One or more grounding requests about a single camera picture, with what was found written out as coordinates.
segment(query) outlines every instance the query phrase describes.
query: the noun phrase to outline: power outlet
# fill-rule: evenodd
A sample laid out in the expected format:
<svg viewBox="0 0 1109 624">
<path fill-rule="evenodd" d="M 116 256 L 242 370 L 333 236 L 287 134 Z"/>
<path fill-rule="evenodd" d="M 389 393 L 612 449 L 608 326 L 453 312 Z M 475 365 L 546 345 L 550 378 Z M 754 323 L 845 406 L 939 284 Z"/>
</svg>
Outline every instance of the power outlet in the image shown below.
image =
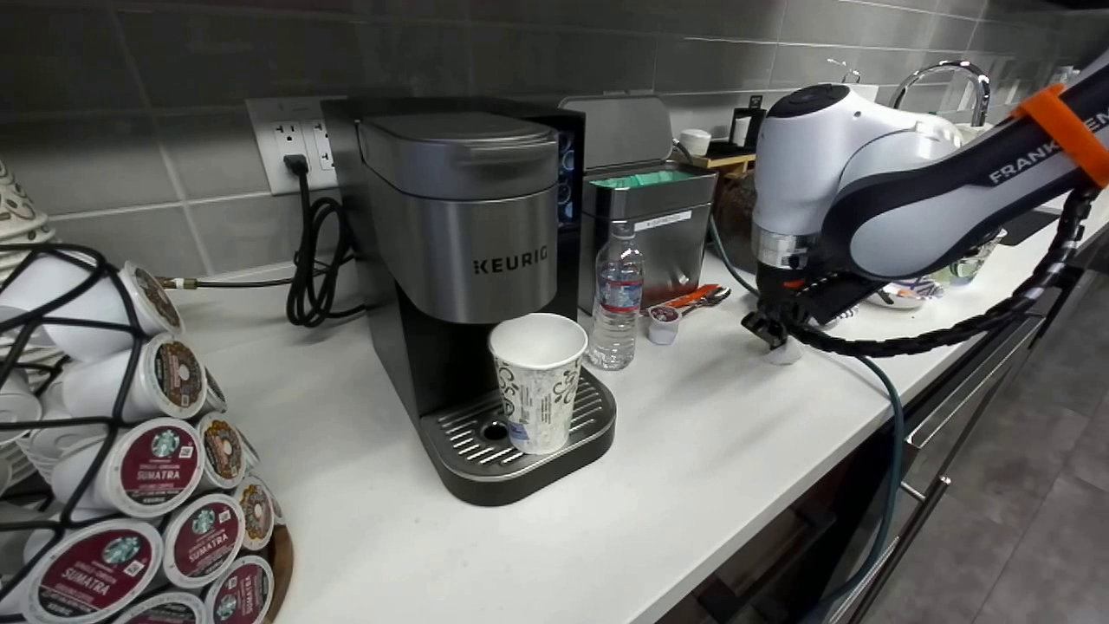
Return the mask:
<svg viewBox="0 0 1109 624">
<path fill-rule="evenodd" d="M 306 155 L 307 189 L 334 189 L 333 142 L 314 96 L 257 96 L 245 102 L 245 111 L 272 194 L 297 190 L 284 155 Z"/>
</svg>

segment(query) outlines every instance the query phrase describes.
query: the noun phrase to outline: red label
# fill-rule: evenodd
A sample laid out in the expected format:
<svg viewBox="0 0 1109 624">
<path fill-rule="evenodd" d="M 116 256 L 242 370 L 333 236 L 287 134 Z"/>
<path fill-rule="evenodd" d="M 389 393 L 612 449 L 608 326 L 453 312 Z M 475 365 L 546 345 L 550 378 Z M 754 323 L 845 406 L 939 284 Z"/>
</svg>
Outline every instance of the red label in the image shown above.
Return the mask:
<svg viewBox="0 0 1109 624">
<path fill-rule="evenodd" d="M 101 529 L 51 561 L 39 603 L 51 616 L 84 616 L 116 606 L 153 561 L 153 543 L 133 529 Z"/>
<path fill-rule="evenodd" d="M 153 362 L 157 362 L 159 390 L 165 393 L 165 398 L 174 406 L 190 410 L 199 402 L 204 370 L 183 345 L 175 345 L 175 339 L 159 345 Z"/>
<path fill-rule="evenodd" d="M 215 593 L 217 624 L 257 624 L 269 599 L 269 577 L 261 566 L 239 566 Z"/>
<path fill-rule="evenodd" d="M 227 503 L 197 506 L 168 543 L 180 577 L 199 579 L 239 556 L 239 518 Z"/>
<path fill-rule="evenodd" d="M 133 613 L 129 624 L 197 624 L 197 616 L 188 603 L 159 603 Z"/>
<path fill-rule="evenodd" d="M 242 506 L 242 520 L 245 520 L 245 536 L 257 542 L 269 542 L 272 529 L 272 501 L 262 487 L 245 483 L 239 489 L 239 506 Z"/>
<path fill-rule="evenodd" d="M 175 501 L 197 475 L 197 449 L 174 427 L 145 431 L 123 454 L 120 483 L 129 501 L 159 506 Z"/>
<path fill-rule="evenodd" d="M 234 483 L 242 470 L 239 435 L 224 421 L 206 421 L 204 450 L 215 475 Z"/>
</svg>

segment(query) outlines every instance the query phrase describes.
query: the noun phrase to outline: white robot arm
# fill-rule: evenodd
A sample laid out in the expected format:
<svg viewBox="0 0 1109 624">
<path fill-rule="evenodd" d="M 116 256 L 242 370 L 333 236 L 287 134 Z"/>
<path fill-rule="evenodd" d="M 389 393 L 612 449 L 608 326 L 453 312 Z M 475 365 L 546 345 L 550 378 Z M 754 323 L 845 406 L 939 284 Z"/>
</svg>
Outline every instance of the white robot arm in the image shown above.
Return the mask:
<svg viewBox="0 0 1109 624">
<path fill-rule="evenodd" d="M 782 96 L 760 131 L 763 298 L 743 326 L 779 348 L 790 326 L 831 319 L 894 279 L 958 260 L 1019 213 L 1073 189 L 1100 189 L 1109 54 L 1071 90 L 1028 105 L 1034 108 L 977 134 L 869 105 L 845 88 Z M 1083 140 L 1083 158 L 1073 155 L 1073 134 Z"/>
</svg>

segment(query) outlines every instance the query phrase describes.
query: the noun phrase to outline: tile wall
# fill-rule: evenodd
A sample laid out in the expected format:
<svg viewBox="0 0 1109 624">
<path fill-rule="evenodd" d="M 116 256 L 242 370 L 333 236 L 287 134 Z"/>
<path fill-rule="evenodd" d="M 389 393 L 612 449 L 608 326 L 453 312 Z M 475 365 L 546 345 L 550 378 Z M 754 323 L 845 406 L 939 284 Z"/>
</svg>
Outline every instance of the tile wall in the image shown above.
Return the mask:
<svg viewBox="0 0 1109 624">
<path fill-rule="evenodd" d="M 723 125 L 743 94 L 843 80 L 835 64 L 885 96 L 969 54 L 1000 116 L 1100 46 L 1109 11 L 1044 0 L 0 0 L 0 158 L 66 241 L 224 273 L 297 234 L 242 96 L 658 90 L 675 125 Z M 962 116 L 958 88 L 909 108 Z"/>
</svg>

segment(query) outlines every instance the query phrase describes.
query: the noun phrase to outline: keurig coffee maker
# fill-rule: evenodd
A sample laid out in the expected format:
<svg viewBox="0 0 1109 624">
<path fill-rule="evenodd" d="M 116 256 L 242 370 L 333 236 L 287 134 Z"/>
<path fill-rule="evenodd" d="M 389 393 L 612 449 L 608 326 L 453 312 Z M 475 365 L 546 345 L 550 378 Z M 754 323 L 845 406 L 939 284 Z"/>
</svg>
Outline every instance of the keurig coffee maker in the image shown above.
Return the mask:
<svg viewBox="0 0 1109 624">
<path fill-rule="evenodd" d="M 347 123 L 349 142 L 333 128 L 347 214 L 395 282 L 370 312 L 374 349 L 442 487 L 497 506 L 598 458 L 617 406 L 590 370 L 568 449 L 531 458 L 504 440 L 488 356 L 497 319 L 574 317 L 574 298 L 557 298 L 574 284 L 557 265 L 577 253 L 557 234 L 557 131 L 488 111 L 347 108 Z"/>
</svg>

